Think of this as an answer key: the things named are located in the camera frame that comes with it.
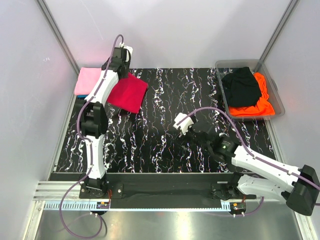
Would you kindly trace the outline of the red t-shirt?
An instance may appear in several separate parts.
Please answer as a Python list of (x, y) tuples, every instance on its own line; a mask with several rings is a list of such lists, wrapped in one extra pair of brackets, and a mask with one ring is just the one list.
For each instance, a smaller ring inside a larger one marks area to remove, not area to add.
[(107, 103), (127, 112), (138, 114), (147, 89), (146, 82), (129, 72), (128, 77), (120, 79), (111, 90)]

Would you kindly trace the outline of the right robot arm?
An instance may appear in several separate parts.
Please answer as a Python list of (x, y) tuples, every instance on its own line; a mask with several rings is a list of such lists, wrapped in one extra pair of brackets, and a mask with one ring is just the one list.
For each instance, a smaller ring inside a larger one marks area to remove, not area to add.
[(304, 165), (299, 168), (278, 162), (249, 147), (218, 136), (213, 127), (193, 122), (191, 118), (175, 123), (174, 128), (204, 148), (217, 161), (246, 169), (259, 177), (235, 172), (217, 196), (223, 200), (255, 195), (285, 203), (291, 210), (311, 216), (320, 193), (316, 170)]

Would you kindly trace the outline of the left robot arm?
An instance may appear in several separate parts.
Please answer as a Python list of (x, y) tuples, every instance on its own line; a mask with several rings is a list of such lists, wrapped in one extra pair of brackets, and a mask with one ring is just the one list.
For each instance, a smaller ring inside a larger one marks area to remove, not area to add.
[(85, 141), (87, 157), (86, 174), (81, 179), (82, 187), (83, 191), (90, 190), (97, 198), (103, 198), (108, 193), (103, 163), (103, 141), (109, 125), (105, 104), (119, 80), (128, 76), (130, 63), (130, 57), (124, 60), (110, 57), (78, 113), (77, 131)]

